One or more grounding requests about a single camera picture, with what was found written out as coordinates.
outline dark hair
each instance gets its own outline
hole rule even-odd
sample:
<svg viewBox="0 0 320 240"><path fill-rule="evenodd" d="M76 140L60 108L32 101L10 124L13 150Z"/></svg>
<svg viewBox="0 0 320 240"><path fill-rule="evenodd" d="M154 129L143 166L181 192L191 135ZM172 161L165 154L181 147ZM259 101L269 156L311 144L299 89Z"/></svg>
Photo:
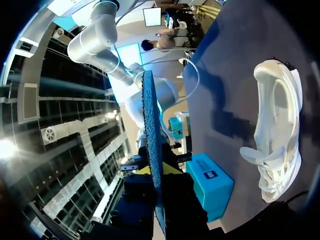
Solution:
<svg viewBox="0 0 320 240"><path fill-rule="evenodd" d="M149 42L149 40L143 40L141 43L141 47L145 51L150 51L151 49L154 48L154 45L151 42Z"/></svg>

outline computer monitor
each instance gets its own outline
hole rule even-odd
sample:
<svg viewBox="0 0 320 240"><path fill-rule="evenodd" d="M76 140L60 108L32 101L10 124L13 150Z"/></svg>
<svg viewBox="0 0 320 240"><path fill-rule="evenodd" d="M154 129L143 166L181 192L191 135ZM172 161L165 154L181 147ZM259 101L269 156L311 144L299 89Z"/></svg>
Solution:
<svg viewBox="0 0 320 240"><path fill-rule="evenodd" d="M143 15L146 27L161 26L161 7L144 8Z"/></svg>

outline dark gray tabletop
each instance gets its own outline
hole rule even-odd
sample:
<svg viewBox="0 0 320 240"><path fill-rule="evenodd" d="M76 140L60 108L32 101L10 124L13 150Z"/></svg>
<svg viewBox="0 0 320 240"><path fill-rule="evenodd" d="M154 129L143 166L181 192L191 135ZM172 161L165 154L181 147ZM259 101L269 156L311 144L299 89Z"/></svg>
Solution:
<svg viewBox="0 0 320 240"><path fill-rule="evenodd" d="M279 199L308 190L320 158L320 71L316 55L319 19L311 3L290 0L228 0L195 52L192 61L201 82L188 99L193 153L206 153L235 181L221 220L230 231L262 211L267 204L258 187L256 166L244 160L240 147L256 144L258 89L253 71L276 57L298 69L302 82L297 178ZM187 94L197 82L189 64L183 72Z"/></svg>

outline gray table surface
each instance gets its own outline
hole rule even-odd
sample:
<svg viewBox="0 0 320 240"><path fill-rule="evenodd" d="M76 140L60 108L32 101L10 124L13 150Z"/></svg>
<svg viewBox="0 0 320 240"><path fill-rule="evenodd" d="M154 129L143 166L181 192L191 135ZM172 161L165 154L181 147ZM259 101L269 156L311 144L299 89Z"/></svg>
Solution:
<svg viewBox="0 0 320 240"><path fill-rule="evenodd" d="M253 71L257 64L272 57L289 62L298 69L302 83L302 165L279 201L308 190L319 162L320 74L315 57L319 53L315 32L319 29L318 13L310 4L276 2L228 0L191 59L201 76L198 89L188 99L193 153L206 153L235 181L221 219L226 231L247 222L267 206L258 187L257 167L239 152L242 146L256 147L253 134L258 89ZM189 94L197 82L196 72L189 64L182 75ZM293 207L302 203L297 199Z"/></svg>

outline man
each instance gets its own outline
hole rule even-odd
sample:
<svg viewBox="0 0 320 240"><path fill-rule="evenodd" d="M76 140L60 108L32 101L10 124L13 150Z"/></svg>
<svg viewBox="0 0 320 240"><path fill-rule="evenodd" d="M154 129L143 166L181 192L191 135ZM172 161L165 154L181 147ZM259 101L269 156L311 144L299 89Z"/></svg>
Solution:
<svg viewBox="0 0 320 240"><path fill-rule="evenodd" d="M178 31L179 27L173 29L162 29L158 34L156 34L159 38L158 41L143 40L141 47L145 51L150 51L153 48L157 48L159 50L173 49L176 46L174 37L177 36Z"/></svg>

